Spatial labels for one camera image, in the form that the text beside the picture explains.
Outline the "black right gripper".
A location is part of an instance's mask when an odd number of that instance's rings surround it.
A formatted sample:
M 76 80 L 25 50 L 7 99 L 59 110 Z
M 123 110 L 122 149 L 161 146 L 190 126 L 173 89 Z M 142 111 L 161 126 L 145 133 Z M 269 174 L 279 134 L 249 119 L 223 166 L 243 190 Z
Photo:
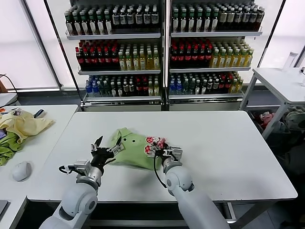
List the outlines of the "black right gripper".
M 157 156 L 161 158 L 162 162 L 171 158 L 171 150 L 168 149 L 168 144 L 166 142 L 158 142 L 157 148 L 154 147 L 152 151 L 154 155 L 157 153 Z

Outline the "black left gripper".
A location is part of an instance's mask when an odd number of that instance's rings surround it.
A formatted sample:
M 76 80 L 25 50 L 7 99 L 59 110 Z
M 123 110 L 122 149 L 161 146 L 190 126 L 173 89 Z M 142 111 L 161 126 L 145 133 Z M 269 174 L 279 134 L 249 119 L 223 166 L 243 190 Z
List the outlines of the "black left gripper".
M 91 144 L 91 155 L 93 157 L 91 165 L 93 167 L 103 167 L 108 159 L 114 158 L 114 154 L 118 154 L 124 150 L 122 146 L 122 137 L 120 136 L 115 145 L 110 148 L 99 148 L 103 136 L 99 137 L 93 144 Z

